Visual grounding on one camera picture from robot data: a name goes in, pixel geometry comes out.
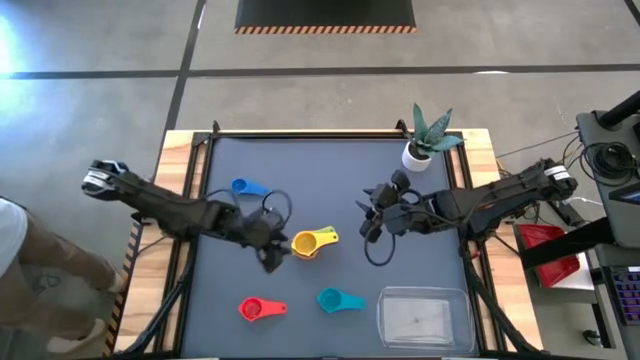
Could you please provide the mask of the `red measuring cup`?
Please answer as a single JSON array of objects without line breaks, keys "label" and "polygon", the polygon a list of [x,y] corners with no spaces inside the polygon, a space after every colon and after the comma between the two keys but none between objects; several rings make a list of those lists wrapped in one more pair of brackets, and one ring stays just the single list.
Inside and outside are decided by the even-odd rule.
[{"label": "red measuring cup", "polygon": [[238,306],[238,311],[245,320],[254,322],[264,317],[285,315],[288,313],[288,305],[259,297],[247,297]]}]

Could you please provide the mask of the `black pole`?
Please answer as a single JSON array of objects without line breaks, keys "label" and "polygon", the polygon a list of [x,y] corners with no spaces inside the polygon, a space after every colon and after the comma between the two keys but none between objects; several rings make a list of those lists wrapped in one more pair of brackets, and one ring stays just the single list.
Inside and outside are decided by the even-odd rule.
[{"label": "black pole", "polygon": [[640,90],[598,117],[598,123],[606,129],[617,129],[619,125],[640,111]]}]

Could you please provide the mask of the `grey table mat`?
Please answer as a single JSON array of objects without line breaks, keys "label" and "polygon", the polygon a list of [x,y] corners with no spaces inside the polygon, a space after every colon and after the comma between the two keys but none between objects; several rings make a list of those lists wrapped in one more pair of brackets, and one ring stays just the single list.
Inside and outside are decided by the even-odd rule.
[{"label": "grey table mat", "polygon": [[[359,233],[365,188],[401,168],[401,140],[247,140],[225,138],[214,148],[207,189],[226,199],[235,178],[272,190],[268,205],[288,219],[285,233],[333,226],[339,241],[311,261],[286,257],[272,273],[249,248],[202,238],[184,331],[188,358],[393,357],[377,331],[377,301],[386,287],[464,290],[458,234],[383,234],[366,245]],[[362,297],[364,310],[326,313],[316,296],[336,288]],[[288,313],[254,322],[238,306],[247,297],[284,302]]]}]

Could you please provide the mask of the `black floor mat striped edge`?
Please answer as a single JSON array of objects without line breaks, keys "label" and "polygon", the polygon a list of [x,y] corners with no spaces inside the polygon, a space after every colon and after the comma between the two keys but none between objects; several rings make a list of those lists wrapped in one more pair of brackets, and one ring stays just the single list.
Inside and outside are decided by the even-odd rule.
[{"label": "black floor mat striped edge", "polygon": [[239,0],[238,35],[411,34],[412,0]]}]

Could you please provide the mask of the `backlit keyboard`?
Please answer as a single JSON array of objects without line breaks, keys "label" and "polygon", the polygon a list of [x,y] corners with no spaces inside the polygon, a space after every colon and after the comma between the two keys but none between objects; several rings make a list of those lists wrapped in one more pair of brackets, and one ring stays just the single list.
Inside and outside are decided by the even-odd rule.
[{"label": "backlit keyboard", "polygon": [[640,326],[640,266],[604,267],[616,317],[623,326]]}]

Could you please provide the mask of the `grey equipment cart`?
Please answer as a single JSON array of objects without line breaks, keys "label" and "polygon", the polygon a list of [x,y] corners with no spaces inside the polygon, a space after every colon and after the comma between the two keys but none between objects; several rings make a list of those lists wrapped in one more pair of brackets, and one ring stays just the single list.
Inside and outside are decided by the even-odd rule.
[{"label": "grey equipment cart", "polygon": [[[635,136],[633,127],[640,124],[640,114],[634,114],[620,123],[617,130],[602,128],[593,113],[580,113],[576,117],[580,139],[588,148],[587,156],[594,155],[592,144],[623,143],[640,163],[640,140]],[[609,193],[625,186],[640,184],[640,177],[635,173],[624,183],[623,179],[611,180],[596,174],[590,165],[582,160],[584,169],[592,175],[597,183],[600,198],[617,244],[625,248],[640,248],[640,205],[611,200]]]}]

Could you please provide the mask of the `white board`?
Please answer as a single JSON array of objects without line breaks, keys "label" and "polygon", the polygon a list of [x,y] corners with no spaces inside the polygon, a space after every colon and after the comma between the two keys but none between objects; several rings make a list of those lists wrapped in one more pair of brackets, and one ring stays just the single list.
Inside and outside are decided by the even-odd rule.
[{"label": "white board", "polygon": [[551,286],[554,295],[563,296],[568,301],[592,302],[595,298],[596,287],[592,281],[589,257],[583,252],[577,255],[579,269]]}]

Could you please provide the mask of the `clear plastic container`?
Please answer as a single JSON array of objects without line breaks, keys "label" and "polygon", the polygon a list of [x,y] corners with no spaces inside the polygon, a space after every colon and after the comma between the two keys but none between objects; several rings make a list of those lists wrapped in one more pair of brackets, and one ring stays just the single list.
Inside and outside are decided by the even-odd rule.
[{"label": "clear plastic container", "polygon": [[455,355],[476,349],[471,306],[460,289],[386,287],[378,298],[377,328],[387,348]]}]

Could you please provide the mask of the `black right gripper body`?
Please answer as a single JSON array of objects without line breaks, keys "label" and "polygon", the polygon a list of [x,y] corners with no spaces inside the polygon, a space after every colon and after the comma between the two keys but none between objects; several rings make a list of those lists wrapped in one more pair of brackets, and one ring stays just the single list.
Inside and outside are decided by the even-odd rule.
[{"label": "black right gripper body", "polygon": [[396,170],[391,176],[388,190],[384,197],[370,199],[368,206],[376,208],[381,213],[380,219],[366,219],[362,222],[359,233],[364,239],[378,239],[382,228],[394,236],[403,236],[407,232],[427,234],[435,226],[429,204],[423,196],[410,188],[407,174]]}]

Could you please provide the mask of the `blue lit screen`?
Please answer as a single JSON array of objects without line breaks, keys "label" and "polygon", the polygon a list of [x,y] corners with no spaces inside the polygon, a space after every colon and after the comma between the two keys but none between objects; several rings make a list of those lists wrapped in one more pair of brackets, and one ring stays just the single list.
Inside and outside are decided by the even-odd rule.
[{"label": "blue lit screen", "polygon": [[627,185],[609,193],[609,199],[634,205],[640,205],[640,182]]}]

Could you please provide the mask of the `snake plant in white pot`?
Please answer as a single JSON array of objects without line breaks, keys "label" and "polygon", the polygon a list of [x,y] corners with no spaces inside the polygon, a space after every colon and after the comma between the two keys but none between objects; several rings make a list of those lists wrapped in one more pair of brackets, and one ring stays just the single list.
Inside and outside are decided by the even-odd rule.
[{"label": "snake plant in white pot", "polygon": [[396,128],[407,140],[401,156],[402,165],[407,170],[425,171],[437,154],[464,143],[463,138],[446,134],[452,112],[452,108],[448,109],[433,124],[428,125],[422,109],[418,104],[414,104],[412,110],[414,130],[410,131],[403,120],[397,122]]}]

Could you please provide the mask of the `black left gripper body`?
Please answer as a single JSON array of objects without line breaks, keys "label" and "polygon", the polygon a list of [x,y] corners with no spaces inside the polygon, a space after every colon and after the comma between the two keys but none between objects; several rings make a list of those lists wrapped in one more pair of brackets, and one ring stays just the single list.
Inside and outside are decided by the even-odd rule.
[{"label": "black left gripper body", "polygon": [[267,273],[274,272],[290,253],[282,252],[277,232],[284,229],[284,218],[276,209],[259,208],[247,216],[234,220],[229,230],[229,239],[242,247],[251,247]]}]

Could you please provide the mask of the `teal measuring cup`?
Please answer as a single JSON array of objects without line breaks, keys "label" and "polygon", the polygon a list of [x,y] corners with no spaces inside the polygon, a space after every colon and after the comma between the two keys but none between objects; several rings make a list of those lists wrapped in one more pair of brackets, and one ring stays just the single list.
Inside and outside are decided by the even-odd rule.
[{"label": "teal measuring cup", "polygon": [[320,307],[329,314],[344,310],[360,311],[366,308],[364,298],[345,293],[336,288],[323,289],[316,296],[316,300]]}]

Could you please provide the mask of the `yellow measuring cup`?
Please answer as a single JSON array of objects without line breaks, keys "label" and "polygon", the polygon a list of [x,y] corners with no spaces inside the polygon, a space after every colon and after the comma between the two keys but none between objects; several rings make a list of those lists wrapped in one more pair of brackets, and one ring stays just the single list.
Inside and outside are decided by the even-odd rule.
[{"label": "yellow measuring cup", "polygon": [[304,255],[311,255],[321,248],[333,245],[339,241],[336,233],[316,233],[314,230],[299,232],[292,240],[291,248]]}]

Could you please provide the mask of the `blue measuring cup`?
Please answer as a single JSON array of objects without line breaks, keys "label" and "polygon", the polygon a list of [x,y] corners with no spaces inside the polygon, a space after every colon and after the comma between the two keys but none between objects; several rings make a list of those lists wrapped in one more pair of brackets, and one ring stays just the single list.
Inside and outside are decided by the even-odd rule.
[{"label": "blue measuring cup", "polygon": [[257,182],[246,178],[235,178],[231,181],[231,190],[237,195],[266,196],[271,190]]}]

